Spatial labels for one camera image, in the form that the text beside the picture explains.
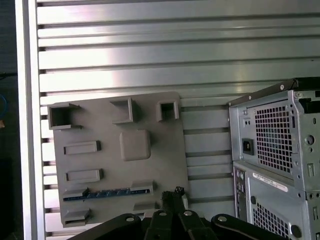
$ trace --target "black mount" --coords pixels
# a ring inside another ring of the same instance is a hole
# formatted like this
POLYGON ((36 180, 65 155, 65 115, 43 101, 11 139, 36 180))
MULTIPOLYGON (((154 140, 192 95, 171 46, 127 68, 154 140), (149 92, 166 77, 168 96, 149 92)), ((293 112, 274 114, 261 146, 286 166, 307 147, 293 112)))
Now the black mount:
POLYGON ((177 187, 174 192, 162 193, 162 209, 143 220, 126 213, 84 231, 70 240, 285 240, 272 232, 227 214, 211 219, 200 218, 185 210, 177 187))

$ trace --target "slatted metal wall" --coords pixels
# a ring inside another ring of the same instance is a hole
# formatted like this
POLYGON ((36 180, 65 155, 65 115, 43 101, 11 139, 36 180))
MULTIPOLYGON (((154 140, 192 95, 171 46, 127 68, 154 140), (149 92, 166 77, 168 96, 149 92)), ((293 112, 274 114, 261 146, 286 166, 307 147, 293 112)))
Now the slatted metal wall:
POLYGON ((33 123, 41 126, 33 126, 34 164, 36 171, 43 167, 35 176, 41 176, 37 209, 45 209, 37 224, 47 240, 92 225, 62 227, 46 105, 178 92, 190 208, 210 218, 235 214, 227 101, 288 78, 320 75, 318 1, 116 2, 38 0, 34 10, 29 6, 30 42, 38 44, 31 46, 33 89, 39 91, 33 123))

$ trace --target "gray 3d printed plate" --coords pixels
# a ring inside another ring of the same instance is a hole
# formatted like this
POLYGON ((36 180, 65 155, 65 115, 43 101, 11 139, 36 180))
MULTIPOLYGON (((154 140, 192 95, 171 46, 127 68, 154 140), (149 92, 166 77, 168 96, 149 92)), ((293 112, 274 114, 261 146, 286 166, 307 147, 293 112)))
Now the gray 3d printed plate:
POLYGON ((143 214, 163 191, 188 190, 179 110, 176 92, 48 107, 65 227, 143 214))

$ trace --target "port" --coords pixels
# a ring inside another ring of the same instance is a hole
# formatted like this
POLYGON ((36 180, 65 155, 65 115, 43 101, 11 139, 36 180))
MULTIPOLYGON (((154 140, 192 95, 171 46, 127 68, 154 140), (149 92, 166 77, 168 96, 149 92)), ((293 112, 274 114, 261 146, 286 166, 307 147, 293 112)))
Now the port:
POLYGON ((249 138, 242 139, 242 151, 244 154, 255 155, 254 152, 254 141, 249 138))

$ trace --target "blue circuit board strip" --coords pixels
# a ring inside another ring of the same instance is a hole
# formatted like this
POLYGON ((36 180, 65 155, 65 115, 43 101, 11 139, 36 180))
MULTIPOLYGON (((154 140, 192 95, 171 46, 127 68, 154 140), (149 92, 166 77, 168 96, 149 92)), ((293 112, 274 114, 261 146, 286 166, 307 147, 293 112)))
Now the blue circuit board strip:
POLYGON ((130 196, 138 194, 149 194, 150 189, 135 190, 131 191, 130 188, 119 188, 112 190, 101 190, 96 192, 86 192, 82 196, 73 196, 63 198, 64 201, 76 201, 76 200, 88 200, 88 199, 102 199, 102 198, 111 198, 111 197, 121 197, 121 196, 130 196))

